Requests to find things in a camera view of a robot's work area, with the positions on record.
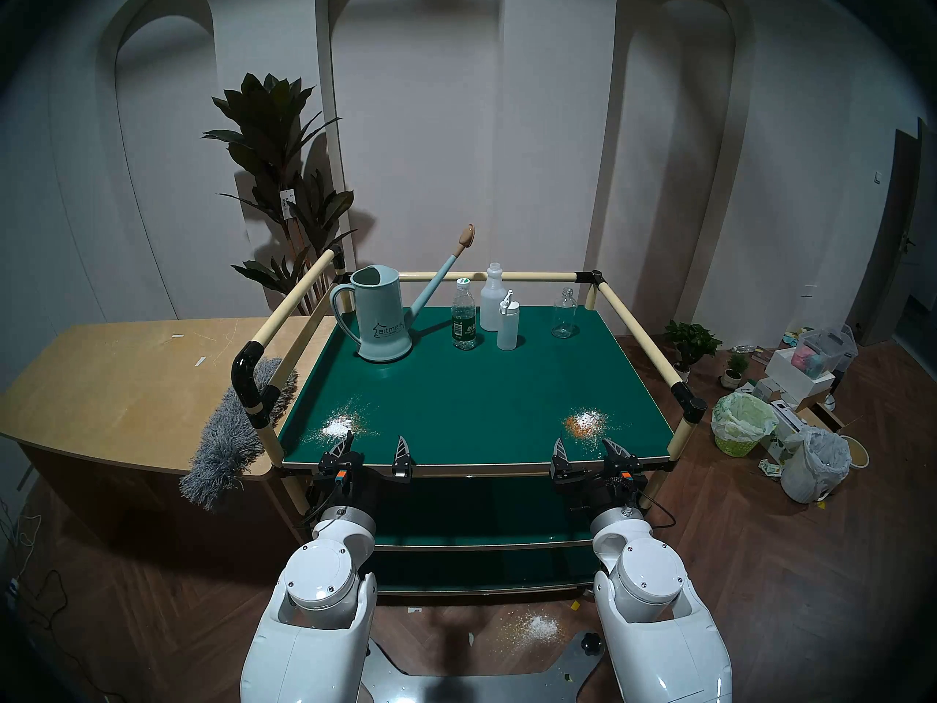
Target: wooden floor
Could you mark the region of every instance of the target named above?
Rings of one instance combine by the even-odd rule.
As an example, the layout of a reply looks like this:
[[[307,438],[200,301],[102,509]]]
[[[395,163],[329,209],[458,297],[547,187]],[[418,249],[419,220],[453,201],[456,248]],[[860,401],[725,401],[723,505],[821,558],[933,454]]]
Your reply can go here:
[[[626,350],[675,425],[679,410],[669,391],[638,350]],[[724,392],[720,363],[701,361],[690,380],[710,407]],[[753,363],[755,369],[761,367]],[[869,449],[871,464],[854,470],[825,509],[790,501],[757,469],[764,456],[758,449],[749,458],[725,457],[708,417],[659,495],[677,518],[659,536],[683,557],[719,626],[736,703],[848,699],[892,651],[932,582],[937,383],[887,342],[861,351],[837,400],[847,432]],[[25,581],[38,592],[48,570],[61,572],[69,604],[55,620],[57,638],[98,686],[134,702],[238,699],[277,555],[244,559],[236,574],[221,572],[191,559],[180,534],[166,534],[146,516],[127,519],[121,541],[105,548],[42,482],[27,513],[43,520]],[[37,607],[48,614],[61,601],[52,579]],[[595,604],[581,598],[573,611],[571,602],[382,604],[372,636],[409,673],[533,672],[577,631],[601,629]],[[20,615],[37,619],[23,605]],[[91,696],[74,663],[57,659]],[[620,700],[607,658],[579,700]]]

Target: green trash bag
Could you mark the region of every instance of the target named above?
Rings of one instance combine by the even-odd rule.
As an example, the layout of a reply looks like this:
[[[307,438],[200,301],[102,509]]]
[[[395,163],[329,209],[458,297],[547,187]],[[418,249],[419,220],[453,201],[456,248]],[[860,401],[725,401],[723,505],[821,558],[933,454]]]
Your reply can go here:
[[[723,453],[742,457],[778,426],[771,406],[748,393],[730,393],[712,409],[712,432]]]

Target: green table surface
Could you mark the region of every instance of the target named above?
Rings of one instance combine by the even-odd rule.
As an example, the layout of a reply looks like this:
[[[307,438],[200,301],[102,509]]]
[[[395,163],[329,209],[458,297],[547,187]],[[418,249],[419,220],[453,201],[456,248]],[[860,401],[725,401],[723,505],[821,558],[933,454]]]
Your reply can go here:
[[[548,476],[414,478],[385,488],[375,517],[378,550],[461,552],[592,542],[586,513],[570,511]]]
[[[473,350],[457,350],[450,308],[424,308],[412,351],[387,364],[360,358],[336,327],[280,434],[284,465],[317,464],[346,429],[373,467],[392,464],[402,435],[414,475],[542,474],[560,434],[570,461],[600,459],[602,436],[667,457],[670,427],[599,313],[580,308],[567,339],[550,334],[552,316],[521,308],[508,353],[481,328]]]
[[[376,551],[362,565],[383,594],[485,594],[591,584],[599,569],[591,546],[480,552]]]

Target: gray feather duster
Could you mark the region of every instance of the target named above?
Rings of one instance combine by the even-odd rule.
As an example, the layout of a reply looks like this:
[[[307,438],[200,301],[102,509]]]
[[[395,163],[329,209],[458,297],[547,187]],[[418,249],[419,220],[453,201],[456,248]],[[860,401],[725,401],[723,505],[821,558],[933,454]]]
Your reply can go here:
[[[254,381],[261,393],[279,364],[278,357],[264,357],[257,363]],[[294,370],[283,384],[270,413],[271,424],[283,415],[295,392]],[[192,470],[179,481],[182,495],[194,504],[216,511],[226,491],[241,488],[240,475],[262,453],[263,444],[247,420],[244,406],[234,388],[228,388],[202,429],[199,448],[192,458]]]

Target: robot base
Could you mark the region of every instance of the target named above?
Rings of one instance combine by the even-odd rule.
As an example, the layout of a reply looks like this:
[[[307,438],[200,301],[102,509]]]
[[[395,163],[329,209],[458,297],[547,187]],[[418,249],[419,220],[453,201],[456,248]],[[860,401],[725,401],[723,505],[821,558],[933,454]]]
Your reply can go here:
[[[583,633],[542,673],[446,677],[407,675],[388,660],[374,640],[369,640],[361,682],[375,703],[575,703],[579,689],[602,660],[603,652],[598,635]]]

